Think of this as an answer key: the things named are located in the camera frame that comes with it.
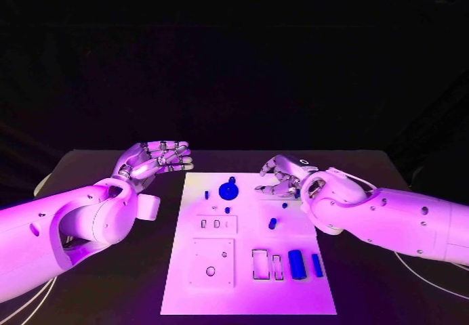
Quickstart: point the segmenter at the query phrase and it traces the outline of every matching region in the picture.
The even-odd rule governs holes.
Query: table
[[[90,185],[111,174],[121,151],[74,150],[62,158],[38,197]],[[198,172],[259,172],[276,154],[293,154],[321,169],[335,167],[378,187],[407,189],[381,151],[195,150]],[[31,324],[466,324],[469,301],[426,284],[394,253],[348,232],[318,231],[336,316],[162,316],[162,298],[178,222],[184,173],[158,176],[145,193],[162,198],[156,221],[137,220],[124,241],[91,256],[57,280]],[[425,276],[469,293],[468,272],[453,265],[406,257]],[[0,319],[38,289],[0,304]],[[20,324],[29,312],[15,318]]]

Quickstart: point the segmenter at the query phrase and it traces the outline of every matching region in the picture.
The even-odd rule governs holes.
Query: robotic hand
[[[319,171],[308,161],[282,154],[266,163],[261,176],[270,169],[280,183],[259,186],[256,191],[292,196],[299,190],[302,210],[326,234],[347,230],[394,252],[469,265],[469,207],[413,192],[375,188],[335,168]]]
[[[136,218],[156,219],[159,198],[139,193],[155,174],[194,168],[188,145],[178,141],[133,145],[110,178],[0,211],[0,302],[119,243]]]

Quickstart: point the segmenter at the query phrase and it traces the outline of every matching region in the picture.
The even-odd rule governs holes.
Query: blue part
[[[273,229],[274,230],[276,224],[277,224],[277,219],[276,218],[272,218],[272,222],[269,223],[269,229]]]
[[[313,254],[313,265],[315,265],[315,270],[316,270],[316,277],[322,277],[322,268],[321,268],[321,262],[319,262],[319,256],[318,254]]]
[[[290,261],[290,270],[292,270],[293,279],[296,280],[306,279],[303,257],[302,257],[302,252],[298,249],[289,251],[289,261]]]
[[[228,183],[224,183],[220,186],[218,194],[224,200],[233,200],[234,198],[237,198],[238,193],[240,193],[240,190],[235,185],[235,178],[231,176]]]

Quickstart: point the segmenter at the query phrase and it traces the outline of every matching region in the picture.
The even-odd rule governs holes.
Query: robotic arm
[[[302,210],[326,234],[347,230],[394,252],[469,265],[469,207],[413,192],[375,188],[335,168],[319,171],[308,161],[285,155],[270,159],[261,176],[270,169],[280,183],[256,190],[279,196],[293,196],[299,190]]]
[[[111,178],[0,211],[0,302],[119,243],[134,219],[155,220],[159,198],[139,194],[155,174],[194,168],[186,142],[133,145]],[[71,242],[64,237],[74,237]]]

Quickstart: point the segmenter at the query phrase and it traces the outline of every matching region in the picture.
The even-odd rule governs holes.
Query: dark table surface
[[[48,179],[39,197],[90,185],[111,174],[121,151],[74,150]],[[253,172],[279,153],[336,167],[378,187],[407,189],[381,151],[194,151],[197,172]],[[162,198],[155,222],[137,220],[124,241],[91,256],[57,280],[29,321],[33,324],[469,324],[469,301],[426,284],[394,253],[364,243],[348,232],[318,241],[338,310],[336,316],[162,316],[185,174],[158,176],[145,193]],[[448,263],[404,257],[439,285],[469,294],[469,272]],[[0,304],[0,319],[38,292]],[[10,322],[20,324],[31,307]]]

